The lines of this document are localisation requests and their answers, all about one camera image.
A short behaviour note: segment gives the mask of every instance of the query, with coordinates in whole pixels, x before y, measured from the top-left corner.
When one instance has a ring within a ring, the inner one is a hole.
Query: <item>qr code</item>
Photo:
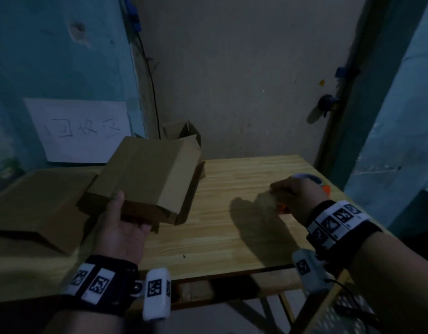
[[[346,223],[351,218],[353,218],[353,216],[343,208],[338,209],[335,213],[333,213],[333,215],[343,223]]]
[[[328,240],[328,236],[322,231],[320,228],[317,228],[312,233],[314,238],[322,245],[324,242]]]
[[[75,275],[75,277],[73,278],[73,280],[72,280],[72,282],[70,284],[73,285],[73,286],[79,286],[79,285],[81,285],[81,283],[83,282],[83,280],[87,276],[87,273],[89,273],[89,272],[80,269],[78,271],[78,273]]]
[[[161,279],[148,282],[148,298],[161,294]]]
[[[308,272],[310,272],[310,267],[308,266],[308,264],[306,263],[305,259],[302,259],[301,261],[298,261],[296,263],[296,266],[299,270],[300,275],[305,275]]]
[[[103,294],[110,280],[102,276],[97,276],[89,287],[89,291],[97,294]]]
[[[332,216],[328,216],[327,218],[323,219],[321,222],[322,227],[328,231],[328,233],[333,233],[335,230],[339,229],[341,226],[339,222],[334,219]]]
[[[348,211],[350,211],[351,213],[353,213],[354,215],[358,215],[359,213],[361,213],[361,211],[360,211],[360,210],[358,210],[356,207],[354,207],[354,206],[353,206],[353,205],[351,205],[351,204],[344,205],[344,207],[345,207]]]

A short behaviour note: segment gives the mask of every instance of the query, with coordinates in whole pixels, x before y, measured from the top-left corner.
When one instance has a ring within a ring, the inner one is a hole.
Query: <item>person's right arm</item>
[[[273,183],[278,199],[306,226],[312,209],[329,198],[310,179]],[[376,232],[350,262],[350,275],[387,330],[428,333],[428,261],[401,241]]]

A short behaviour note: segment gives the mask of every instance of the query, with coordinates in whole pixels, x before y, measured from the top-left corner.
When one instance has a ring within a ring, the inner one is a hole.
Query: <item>white paper sign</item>
[[[24,98],[50,162],[106,163],[130,136],[125,102]]]

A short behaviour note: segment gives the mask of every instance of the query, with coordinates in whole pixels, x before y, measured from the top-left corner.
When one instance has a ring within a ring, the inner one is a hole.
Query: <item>black cable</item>
[[[150,68],[149,68],[148,58],[146,57],[146,53],[144,52],[143,42],[141,41],[141,37],[140,37],[140,35],[139,35],[139,32],[136,32],[136,34],[138,35],[139,45],[141,46],[141,52],[143,53],[143,58],[144,58],[144,61],[146,62],[146,67],[148,68],[149,78],[151,79],[151,84],[152,84],[152,94],[153,94],[153,96],[154,96],[155,115],[156,115],[156,117],[157,117],[158,139],[161,139],[161,133],[160,133],[160,120],[158,119],[158,109],[157,109],[157,100],[156,100],[156,97],[155,97],[155,86],[154,86],[154,80],[153,80],[153,78],[152,78],[152,73],[151,73],[151,70],[150,70]]]
[[[361,313],[363,313],[363,310],[362,310],[362,307],[361,307],[361,305],[356,301],[356,298],[355,298],[355,296],[354,296],[354,294],[344,285],[344,284],[341,284],[339,281],[337,281],[337,280],[334,280],[334,279],[324,279],[324,281],[325,282],[333,282],[333,283],[335,283],[335,284],[337,284],[337,285],[339,285],[339,286],[341,286],[342,287],[342,289],[350,296],[350,298],[353,300],[353,303],[355,304],[355,306],[356,306],[356,308],[361,312]],[[364,323],[364,326],[365,326],[365,332],[367,333],[367,334],[369,334],[369,332],[368,332],[368,326],[367,326],[367,323],[364,321],[364,320],[362,320],[362,319],[359,319],[359,320],[361,320],[363,323]]]

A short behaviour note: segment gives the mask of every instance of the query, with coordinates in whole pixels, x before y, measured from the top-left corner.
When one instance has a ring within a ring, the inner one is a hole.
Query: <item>open cardboard box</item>
[[[188,138],[189,136],[194,136],[197,145],[201,150],[201,135],[195,126],[190,121],[178,121],[173,123],[166,123],[162,125],[162,136],[165,139],[180,139],[180,138]],[[203,162],[202,157],[200,155],[200,159],[198,163]],[[205,168],[203,168],[200,179],[205,178]]]
[[[76,202],[95,176],[38,170],[18,179],[0,192],[0,235],[47,241],[72,254],[92,226]]]
[[[177,140],[125,137],[86,193],[105,206],[124,191],[124,215],[179,225],[188,218],[204,162],[195,137]]]

